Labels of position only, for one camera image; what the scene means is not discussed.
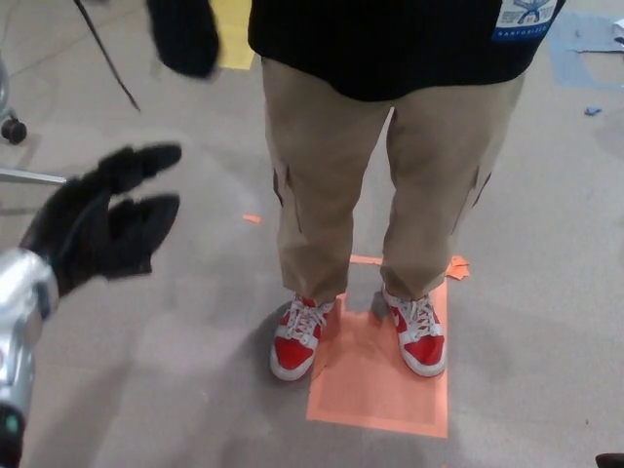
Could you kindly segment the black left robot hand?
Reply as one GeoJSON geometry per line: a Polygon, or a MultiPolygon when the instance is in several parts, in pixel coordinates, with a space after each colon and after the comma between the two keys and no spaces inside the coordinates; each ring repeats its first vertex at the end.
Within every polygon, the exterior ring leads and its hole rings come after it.
{"type": "Polygon", "coordinates": [[[176,165],[181,147],[161,142],[125,146],[97,166],[69,179],[43,205],[19,246],[53,269],[58,294],[65,296],[95,277],[107,280],[147,275],[151,258],[170,234],[180,197],[164,193],[134,200],[124,196],[176,165]]]}

